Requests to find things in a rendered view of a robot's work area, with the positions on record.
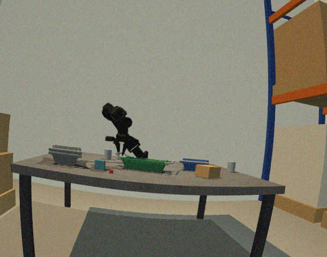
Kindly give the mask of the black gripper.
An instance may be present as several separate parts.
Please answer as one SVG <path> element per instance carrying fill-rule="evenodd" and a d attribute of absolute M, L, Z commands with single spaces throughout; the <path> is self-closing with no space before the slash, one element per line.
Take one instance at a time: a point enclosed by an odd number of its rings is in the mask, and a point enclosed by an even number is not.
<path fill-rule="evenodd" d="M 120 133 L 124 133 L 126 132 L 128 134 L 128 128 L 121 128 L 119 127 L 118 128 L 118 131 L 120 131 Z M 114 141 L 113 143 L 115 144 L 116 148 L 117 148 L 117 152 L 119 153 L 120 152 L 120 143 L 119 141 L 116 141 L 116 138 L 114 137 L 106 137 L 105 138 L 106 141 Z M 130 143 L 132 145 L 138 145 L 139 144 L 139 141 L 138 140 L 135 140 L 135 139 L 131 139 L 131 140 L 125 140 L 124 141 L 124 144 L 123 144 L 123 152 L 122 152 L 122 156 L 124 155 L 125 153 L 125 150 L 128 146 L 130 146 Z"/>

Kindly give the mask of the teal block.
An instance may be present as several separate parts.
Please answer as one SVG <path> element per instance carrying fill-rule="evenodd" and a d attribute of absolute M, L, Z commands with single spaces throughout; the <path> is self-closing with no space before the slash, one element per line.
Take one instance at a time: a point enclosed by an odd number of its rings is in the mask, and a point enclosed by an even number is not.
<path fill-rule="evenodd" d="M 105 170 L 105 160 L 95 160 L 94 169 Z"/>

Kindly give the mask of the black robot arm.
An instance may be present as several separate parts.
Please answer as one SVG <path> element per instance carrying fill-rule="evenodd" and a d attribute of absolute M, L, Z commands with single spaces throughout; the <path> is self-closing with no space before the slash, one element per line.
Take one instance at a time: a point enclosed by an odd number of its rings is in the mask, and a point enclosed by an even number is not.
<path fill-rule="evenodd" d="M 102 114 L 105 119 L 113 122 L 113 125 L 116 127 L 116 129 L 118 129 L 119 127 L 128 129 L 129 127 L 132 126 L 132 120 L 129 117 L 125 116 L 127 114 L 126 111 L 119 106 L 114 107 L 112 104 L 107 103 L 103 106 Z M 131 139 L 135 139 L 135 138 L 130 136 L 126 132 L 120 133 L 120 131 L 118 131 L 118 133 L 116 135 L 116 141 L 124 142 L 125 140 L 131 140 Z M 135 139 L 135 140 L 137 140 L 137 139 Z M 139 146 L 140 146 L 140 144 L 132 145 L 130 143 L 130 146 L 127 147 L 127 150 L 130 153 L 133 152 L 133 154 L 136 157 L 141 157 L 145 153 L 143 153 L 141 151 Z"/>

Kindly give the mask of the grey cylinder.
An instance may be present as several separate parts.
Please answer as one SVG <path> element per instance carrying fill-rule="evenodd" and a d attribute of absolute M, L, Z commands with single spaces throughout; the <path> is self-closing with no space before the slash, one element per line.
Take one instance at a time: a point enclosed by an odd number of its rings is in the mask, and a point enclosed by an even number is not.
<path fill-rule="evenodd" d="M 112 150 L 110 149 L 104 149 L 104 159 L 106 160 L 111 160 L 111 153 L 112 153 Z"/>
<path fill-rule="evenodd" d="M 235 162 L 229 161 L 227 163 L 227 172 L 234 172 L 235 171 Z"/>

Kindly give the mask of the green plastic tray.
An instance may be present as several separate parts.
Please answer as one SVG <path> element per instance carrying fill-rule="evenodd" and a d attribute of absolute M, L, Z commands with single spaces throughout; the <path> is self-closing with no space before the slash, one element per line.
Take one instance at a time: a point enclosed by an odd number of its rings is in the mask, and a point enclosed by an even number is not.
<path fill-rule="evenodd" d="M 150 158 L 140 158 L 140 157 L 120 157 L 118 160 L 122 160 L 125 169 L 150 171 L 150 172 L 162 172 L 166 165 L 165 162 L 168 160 L 156 160 Z"/>

